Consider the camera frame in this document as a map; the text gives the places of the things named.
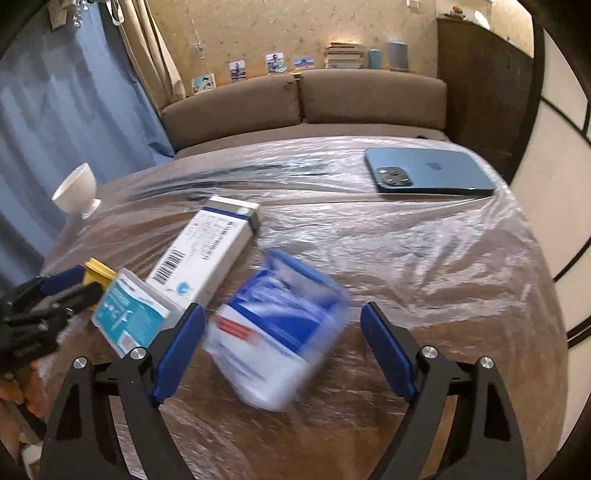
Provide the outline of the left hand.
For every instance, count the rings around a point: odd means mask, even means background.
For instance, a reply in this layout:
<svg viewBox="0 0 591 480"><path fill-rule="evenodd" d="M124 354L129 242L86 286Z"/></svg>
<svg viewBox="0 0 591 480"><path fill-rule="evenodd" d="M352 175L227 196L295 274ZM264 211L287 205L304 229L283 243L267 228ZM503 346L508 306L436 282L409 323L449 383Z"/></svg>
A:
<svg viewBox="0 0 591 480"><path fill-rule="evenodd" d="M36 362L30 364L30 374L25 382L1 379L1 399L9 403L24 404L37 418L45 420L49 403L44 383L39 375ZM1 443L13 459L17 459L20 448L21 429L14 418L1 407Z"/></svg>

